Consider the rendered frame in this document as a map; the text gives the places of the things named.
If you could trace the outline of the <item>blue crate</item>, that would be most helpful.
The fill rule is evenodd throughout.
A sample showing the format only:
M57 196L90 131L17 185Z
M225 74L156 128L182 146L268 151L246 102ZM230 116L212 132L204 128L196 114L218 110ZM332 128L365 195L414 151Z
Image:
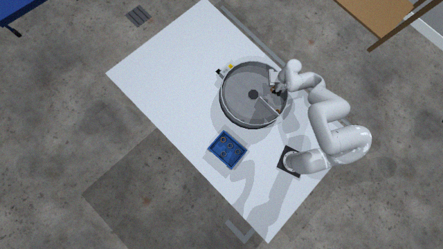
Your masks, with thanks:
M226 141L222 137L225 137ZM233 147L229 143L232 143ZM232 148L229 149L227 145L228 147ZM241 146L234 138L232 138L224 130L218 135L218 137L213 141L213 143L208 147L208 149L230 169L234 168L234 166L237 164L240 158L247 152L247 150L243 146ZM236 149L240 150L240 154L238 154L239 150ZM226 154L223 151L225 151ZM221 154L224 157L222 157Z

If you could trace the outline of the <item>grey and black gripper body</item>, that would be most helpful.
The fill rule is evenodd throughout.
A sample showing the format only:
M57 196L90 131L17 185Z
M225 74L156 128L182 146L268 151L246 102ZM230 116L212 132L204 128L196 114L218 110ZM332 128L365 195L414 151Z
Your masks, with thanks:
M275 82L275 92L282 90L282 93L286 90L286 86L283 83Z

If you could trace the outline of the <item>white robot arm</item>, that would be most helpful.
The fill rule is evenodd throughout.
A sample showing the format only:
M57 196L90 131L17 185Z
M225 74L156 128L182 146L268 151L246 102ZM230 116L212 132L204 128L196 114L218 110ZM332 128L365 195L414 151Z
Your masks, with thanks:
M365 156L372 144L370 131L361 125L330 131L328 123L347 116L350 105L326 89L321 76L313 72L299 74L301 69L300 61L290 59L280 72L268 70L269 87L281 82L286 84L288 92L313 88L307 98L311 104L307 113L320 148L307 152L287 152L283 157L284 167L298 174L313 174L333 166L353 163Z

